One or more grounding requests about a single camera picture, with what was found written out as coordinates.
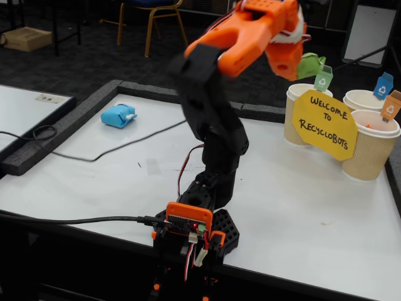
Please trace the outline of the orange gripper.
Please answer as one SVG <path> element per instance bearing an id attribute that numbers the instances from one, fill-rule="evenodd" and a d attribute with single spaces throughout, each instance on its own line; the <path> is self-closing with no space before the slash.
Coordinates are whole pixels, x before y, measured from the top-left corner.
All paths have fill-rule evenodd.
<path id="1" fill-rule="evenodd" d="M 297 67 L 302 60 L 303 43 L 270 43 L 265 49 L 273 73 L 286 80 L 297 79 Z"/>

